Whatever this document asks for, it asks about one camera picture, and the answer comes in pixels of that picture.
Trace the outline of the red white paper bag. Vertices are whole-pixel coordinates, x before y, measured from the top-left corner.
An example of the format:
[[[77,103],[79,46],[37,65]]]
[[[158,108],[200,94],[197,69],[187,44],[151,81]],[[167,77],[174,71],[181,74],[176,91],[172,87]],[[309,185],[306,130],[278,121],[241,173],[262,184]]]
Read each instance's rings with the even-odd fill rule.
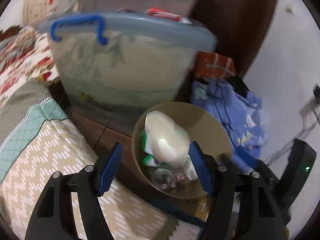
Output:
[[[190,137],[172,118],[160,111],[151,111],[146,115],[145,131],[150,137],[153,156],[157,161],[173,168],[185,164]]]

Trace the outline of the lower storage box blue lid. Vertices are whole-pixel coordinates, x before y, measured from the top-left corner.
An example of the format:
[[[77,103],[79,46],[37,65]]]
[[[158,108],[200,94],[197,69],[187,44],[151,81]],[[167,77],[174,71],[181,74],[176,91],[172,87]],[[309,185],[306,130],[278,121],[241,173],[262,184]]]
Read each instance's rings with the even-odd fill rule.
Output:
[[[131,12],[74,14],[42,22],[71,100],[149,108],[176,98],[198,52],[211,52],[207,28]]]

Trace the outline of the orange snack bag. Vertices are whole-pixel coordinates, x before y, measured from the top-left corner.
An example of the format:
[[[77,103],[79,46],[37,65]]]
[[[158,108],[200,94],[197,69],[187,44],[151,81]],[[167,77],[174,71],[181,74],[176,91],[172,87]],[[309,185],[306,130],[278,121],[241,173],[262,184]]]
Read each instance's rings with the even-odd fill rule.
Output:
[[[199,51],[193,68],[195,78],[227,79],[236,76],[234,61],[217,53]]]

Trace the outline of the floral bed sheet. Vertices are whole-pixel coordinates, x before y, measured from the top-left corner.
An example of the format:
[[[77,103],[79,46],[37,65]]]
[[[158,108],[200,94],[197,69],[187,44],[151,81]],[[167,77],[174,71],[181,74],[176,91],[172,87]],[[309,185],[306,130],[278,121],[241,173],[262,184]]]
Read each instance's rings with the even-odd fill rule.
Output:
[[[46,33],[27,26],[1,41],[1,107],[28,80],[48,83],[58,76]]]

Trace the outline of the red white toothpaste tube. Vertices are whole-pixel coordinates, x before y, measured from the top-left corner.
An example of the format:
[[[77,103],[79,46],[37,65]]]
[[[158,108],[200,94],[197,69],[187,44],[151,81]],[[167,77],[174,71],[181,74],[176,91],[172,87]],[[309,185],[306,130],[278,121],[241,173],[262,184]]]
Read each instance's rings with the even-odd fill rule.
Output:
[[[182,17],[181,15],[158,9],[156,7],[150,7],[149,9],[146,9],[144,13],[153,17],[164,18],[179,23],[191,24],[191,21],[186,17]]]

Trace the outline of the white enamel mug red star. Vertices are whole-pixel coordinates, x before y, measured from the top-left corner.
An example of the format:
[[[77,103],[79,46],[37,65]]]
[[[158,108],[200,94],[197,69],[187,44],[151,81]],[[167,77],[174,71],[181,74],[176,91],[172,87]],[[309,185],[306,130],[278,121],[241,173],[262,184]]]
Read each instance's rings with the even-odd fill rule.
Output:
[[[77,2],[78,0],[48,0],[47,14],[55,16],[69,13]]]

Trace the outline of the blue clothes bundle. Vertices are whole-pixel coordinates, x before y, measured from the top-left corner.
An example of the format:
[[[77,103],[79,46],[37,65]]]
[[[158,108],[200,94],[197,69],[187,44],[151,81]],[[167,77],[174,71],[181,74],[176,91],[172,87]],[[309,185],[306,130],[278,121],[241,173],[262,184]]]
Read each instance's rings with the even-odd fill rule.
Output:
[[[223,79],[211,79],[207,84],[193,82],[191,103],[211,114],[226,130],[231,145],[242,147],[259,158],[268,135],[262,124],[263,104],[260,97],[248,91],[238,94]]]

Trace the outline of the green white snack packet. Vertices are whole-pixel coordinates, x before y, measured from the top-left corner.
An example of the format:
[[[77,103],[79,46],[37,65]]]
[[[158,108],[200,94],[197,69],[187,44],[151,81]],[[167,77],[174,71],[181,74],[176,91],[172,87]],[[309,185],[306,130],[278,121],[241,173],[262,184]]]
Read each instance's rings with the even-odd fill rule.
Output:
[[[146,153],[146,156],[143,157],[142,163],[146,167],[158,167],[157,161],[153,156],[153,151],[151,149],[151,141],[149,135],[146,133],[145,130],[142,130],[141,132],[141,149],[144,153]]]

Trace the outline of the beige round trash bin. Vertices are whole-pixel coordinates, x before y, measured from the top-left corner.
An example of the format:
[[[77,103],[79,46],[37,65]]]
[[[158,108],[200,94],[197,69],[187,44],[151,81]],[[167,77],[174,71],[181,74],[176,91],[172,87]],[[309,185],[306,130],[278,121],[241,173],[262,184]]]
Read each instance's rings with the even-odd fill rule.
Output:
[[[205,197],[188,154],[193,141],[217,163],[232,157],[225,129],[200,107],[167,102],[146,110],[137,120],[131,140],[133,159],[143,179],[173,198]]]

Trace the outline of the clear plastic bottle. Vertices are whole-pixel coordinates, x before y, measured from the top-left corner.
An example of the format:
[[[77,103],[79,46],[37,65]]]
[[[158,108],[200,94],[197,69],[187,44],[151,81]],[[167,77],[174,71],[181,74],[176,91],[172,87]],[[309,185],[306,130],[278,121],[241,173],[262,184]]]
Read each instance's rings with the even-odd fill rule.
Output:
[[[156,167],[151,172],[151,182],[160,190],[168,190],[176,187],[175,177],[166,166]]]

